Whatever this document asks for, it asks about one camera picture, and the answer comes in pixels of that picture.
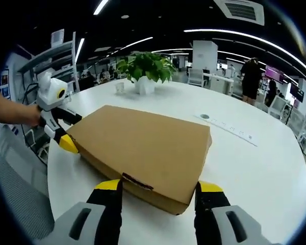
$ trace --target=human arm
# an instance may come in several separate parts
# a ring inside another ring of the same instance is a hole
[[[0,123],[37,126],[41,114],[36,105],[26,106],[5,99],[0,94]]]
[[[240,69],[240,75],[245,74],[245,72],[246,72],[246,67],[247,67],[247,64],[245,63],[245,64],[243,65],[243,67]]]

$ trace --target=cardboard box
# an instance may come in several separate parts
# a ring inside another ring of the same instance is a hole
[[[96,169],[110,179],[123,176],[124,189],[172,214],[190,204],[212,143],[208,126],[113,106],[68,133]]]

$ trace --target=white power strip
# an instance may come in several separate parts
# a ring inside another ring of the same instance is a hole
[[[258,146],[256,137],[253,137],[251,134],[245,133],[242,130],[236,129],[235,127],[232,127],[231,125],[223,121],[219,121],[215,118],[211,118],[207,116],[206,114],[195,115],[195,117],[198,117],[199,119],[204,120],[207,123],[213,124],[214,126],[217,126],[223,130],[226,130],[229,133],[232,133],[238,136],[239,138],[246,140],[248,143],[251,143],[252,145]]]

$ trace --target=white flower pot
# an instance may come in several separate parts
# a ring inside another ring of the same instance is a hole
[[[156,82],[149,80],[147,76],[141,77],[137,82],[135,82],[135,91],[140,95],[154,93],[155,84]]]

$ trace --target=desk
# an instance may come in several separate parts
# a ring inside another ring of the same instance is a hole
[[[115,95],[115,84],[121,81],[126,94]],[[304,220],[303,154],[292,131],[272,116],[230,96],[176,82],[157,85],[154,94],[140,96],[126,79],[74,94],[68,106],[86,116],[106,104],[199,124],[205,122],[194,115],[205,113],[251,132],[258,147],[211,125],[213,143],[199,179],[220,185],[232,205],[239,205],[262,225],[271,242],[287,243]],[[104,180],[79,155],[51,141],[48,190],[54,219],[85,202]],[[183,214],[173,216],[124,192],[119,244],[196,244],[194,198]]]
[[[215,74],[203,73],[204,76],[210,77],[210,90],[232,95],[234,80]]]

